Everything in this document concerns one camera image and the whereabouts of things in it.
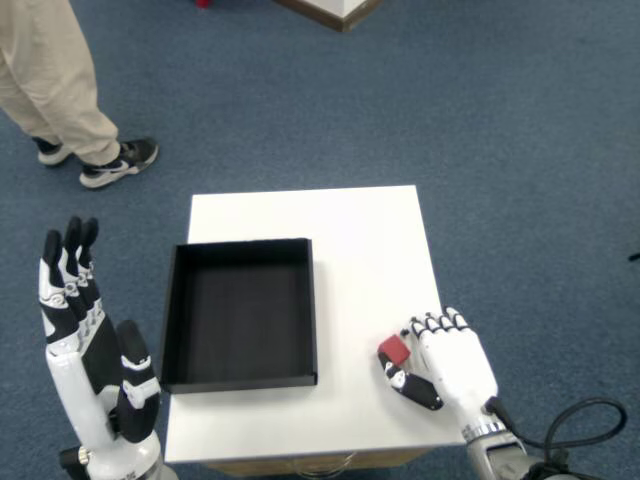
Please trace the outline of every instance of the black tray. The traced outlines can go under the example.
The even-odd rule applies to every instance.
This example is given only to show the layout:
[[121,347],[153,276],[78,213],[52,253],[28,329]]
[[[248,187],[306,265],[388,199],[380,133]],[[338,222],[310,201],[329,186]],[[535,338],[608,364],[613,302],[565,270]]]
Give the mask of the black tray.
[[161,356],[172,393],[317,384],[311,240],[176,246]]

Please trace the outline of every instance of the sneaker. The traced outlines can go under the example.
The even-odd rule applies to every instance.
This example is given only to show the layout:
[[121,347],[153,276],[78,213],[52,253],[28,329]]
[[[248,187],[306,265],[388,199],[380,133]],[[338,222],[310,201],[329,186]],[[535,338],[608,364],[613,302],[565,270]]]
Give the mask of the sneaker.
[[151,138],[120,144],[120,154],[99,167],[83,164],[80,183],[87,188],[101,188],[126,175],[136,175],[158,156],[158,144]]
[[53,145],[38,137],[33,137],[33,141],[38,145],[38,161],[47,167],[60,165],[73,153],[71,149],[63,143]]

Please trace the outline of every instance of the robot finger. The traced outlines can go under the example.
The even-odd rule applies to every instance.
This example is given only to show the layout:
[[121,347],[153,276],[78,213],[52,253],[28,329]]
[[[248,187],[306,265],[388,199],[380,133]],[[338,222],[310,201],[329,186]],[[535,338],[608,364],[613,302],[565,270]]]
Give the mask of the robot finger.
[[467,324],[467,322],[464,319],[464,317],[455,308],[447,307],[447,308],[445,308],[445,311],[447,312],[447,316],[453,322],[453,325],[458,330],[463,330],[465,328],[469,328],[469,325]]
[[50,230],[40,259],[38,296],[47,344],[55,354],[77,351],[78,318],[67,302],[65,284],[58,267],[62,256],[62,238]]
[[87,321],[89,306],[78,290],[80,277],[76,259],[76,252],[80,247],[81,228],[81,220],[78,217],[71,217],[64,236],[62,254],[58,262],[58,267],[64,280],[67,302],[69,302],[71,310],[73,310],[73,313],[80,323],[80,336],[81,338],[86,338],[89,335],[89,325]]
[[98,238],[98,220],[90,218],[82,224],[82,231],[80,235],[80,250],[78,251],[78,263],[81,267],[90,270],[91,269],[91,247]]
[[378,353],[378,359],[384,369],[389,385],[396,392],[429,410],[442,408],[442,399],[431,382],[394,365],[391,359],[383,352]]
[[95,218],[83,222],[80,228],[80,247],[76,250],[78,261],[78,274],[80,280],[78,288],[80,295],[89,308],[89,323],[91,328],[97,328],[98,323],[104,318],[102,300],[98,286],[93,278],[93,266],[91,258],[91,246],[98,236],[98,221]]
[[440,324],[440,326],[445,332],[451,330],[452,328],[455,329],[453,323],[451,322],[449,317],[446,315],[440,315],[440,318],[438,318],[438,323]]
[[427,318],[425,319],[425,325],[429,331],[434,334],[443,333],[444,329],[438,320],[436,320],[435,316],[432,313],[427,313]]
[[160,408],[160,384],[136,324],[127,320],[117,328],[121,350],[122,385],[116,412],[122,436],[131,443],[147,438]]
[[418,317],[412,317],[409,320],[409,329],[413,332],[416,338],[420,338],[420,336],[427,330],[427,327],[424,324],[423,320],[420,320]]

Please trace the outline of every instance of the red block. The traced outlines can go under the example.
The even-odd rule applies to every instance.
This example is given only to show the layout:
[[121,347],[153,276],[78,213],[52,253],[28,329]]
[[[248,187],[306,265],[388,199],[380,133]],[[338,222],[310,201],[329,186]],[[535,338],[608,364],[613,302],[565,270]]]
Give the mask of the red block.
[[389,357],[394,365],[403,364],[411,355],[407,346],[397,335],[392,335],[382,342],[378,347],[378,353],[380,352]]

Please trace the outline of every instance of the white table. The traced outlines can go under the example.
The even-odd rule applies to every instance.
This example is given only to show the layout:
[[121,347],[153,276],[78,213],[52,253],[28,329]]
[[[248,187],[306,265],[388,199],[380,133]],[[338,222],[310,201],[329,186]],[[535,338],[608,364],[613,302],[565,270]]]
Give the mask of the white table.
[[378,344],[440,304],[414,186],[194,195],[189,243],[312,239],[318,385],[171,396],[167,462],[462,443],[388,387]]

